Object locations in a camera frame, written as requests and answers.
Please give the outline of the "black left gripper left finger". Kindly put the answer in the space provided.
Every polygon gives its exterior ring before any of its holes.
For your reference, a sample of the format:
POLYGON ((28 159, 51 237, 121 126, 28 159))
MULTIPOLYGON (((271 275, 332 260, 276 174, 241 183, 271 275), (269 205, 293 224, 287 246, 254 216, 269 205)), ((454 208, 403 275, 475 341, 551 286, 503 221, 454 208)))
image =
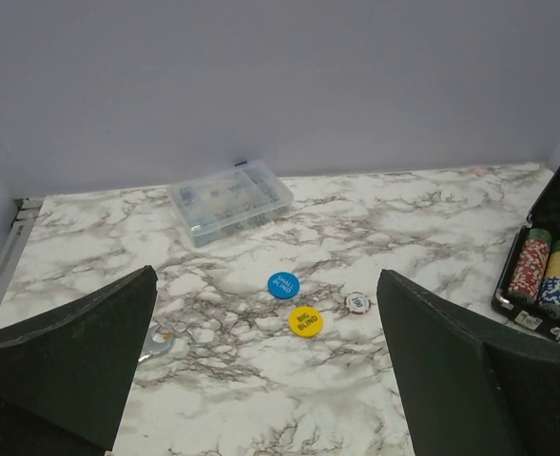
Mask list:
POLYGON ((157 297, 150 266, 0 329, 0 451, 110 451, 157 297))

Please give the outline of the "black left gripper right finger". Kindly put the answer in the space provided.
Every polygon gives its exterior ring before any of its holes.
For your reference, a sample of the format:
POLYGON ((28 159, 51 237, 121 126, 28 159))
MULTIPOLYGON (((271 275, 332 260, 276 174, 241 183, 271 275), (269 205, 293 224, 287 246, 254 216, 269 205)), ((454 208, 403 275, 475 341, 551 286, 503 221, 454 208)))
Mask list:
POLYGON ((560 345, 381 272, 377 304, 417 455, 560 455, 560 345))

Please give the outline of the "yellow big blind button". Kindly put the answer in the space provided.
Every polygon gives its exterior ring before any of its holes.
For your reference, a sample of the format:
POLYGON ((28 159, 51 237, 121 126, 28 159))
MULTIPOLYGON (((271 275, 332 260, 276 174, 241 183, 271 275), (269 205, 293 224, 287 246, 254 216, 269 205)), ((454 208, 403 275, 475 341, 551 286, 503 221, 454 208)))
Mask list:
POLYGON ((323 317, 312 307, 299 306, 289 314, 288 327, 299 337, 314 337, 323 329, 323 317))

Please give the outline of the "blue small blind button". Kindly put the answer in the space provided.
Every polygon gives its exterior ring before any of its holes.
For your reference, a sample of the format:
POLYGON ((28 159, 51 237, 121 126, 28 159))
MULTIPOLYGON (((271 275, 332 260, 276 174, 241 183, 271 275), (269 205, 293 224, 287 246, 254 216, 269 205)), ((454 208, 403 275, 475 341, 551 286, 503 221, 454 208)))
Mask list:
POLYGON ((277 299, 291 299, 299 293, 299 279, 289 272, 273 273, 267 280, 270 295, 277 299))

